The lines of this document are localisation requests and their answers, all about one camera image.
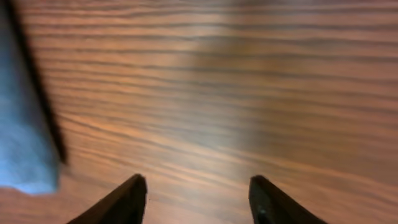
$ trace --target blue cloth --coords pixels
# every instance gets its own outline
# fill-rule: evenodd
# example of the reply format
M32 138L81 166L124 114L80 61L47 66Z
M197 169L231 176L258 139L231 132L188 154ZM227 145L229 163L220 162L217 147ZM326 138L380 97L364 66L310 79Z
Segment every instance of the blue cloth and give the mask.
M4 8L0 9L0 186L27 194L58 187L58 156Z

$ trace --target blue object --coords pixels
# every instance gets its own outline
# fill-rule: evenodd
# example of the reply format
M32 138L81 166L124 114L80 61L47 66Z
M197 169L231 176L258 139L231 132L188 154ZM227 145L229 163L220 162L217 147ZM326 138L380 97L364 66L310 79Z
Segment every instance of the blue object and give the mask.
M58 187L58 156L29 72L0 4L0 186L27 194Z

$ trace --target black object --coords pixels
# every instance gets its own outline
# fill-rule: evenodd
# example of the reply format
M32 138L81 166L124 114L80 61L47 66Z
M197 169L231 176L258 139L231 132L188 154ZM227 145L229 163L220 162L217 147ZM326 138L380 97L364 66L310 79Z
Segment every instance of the black object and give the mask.
M137 174L69 224L141 224L146 193ZM260 175L251 179L249 200L254 224L326 224Z

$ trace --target wooden table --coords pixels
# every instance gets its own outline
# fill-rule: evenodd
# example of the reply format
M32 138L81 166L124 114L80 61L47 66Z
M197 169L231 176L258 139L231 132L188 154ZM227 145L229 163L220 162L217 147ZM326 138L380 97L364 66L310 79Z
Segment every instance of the wooden table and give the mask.
M65 137L65 223L135 173L144 223L252 223L262 174L329 223L398 223L398 3L18 0Z

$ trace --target light blue fabric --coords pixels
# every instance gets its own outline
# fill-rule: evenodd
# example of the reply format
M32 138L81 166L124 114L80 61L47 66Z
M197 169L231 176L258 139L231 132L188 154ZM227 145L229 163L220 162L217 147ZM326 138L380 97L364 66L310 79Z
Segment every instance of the light blue fabric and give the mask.
M0 11L0 186L48 194L58 187L58 156L21 58Z

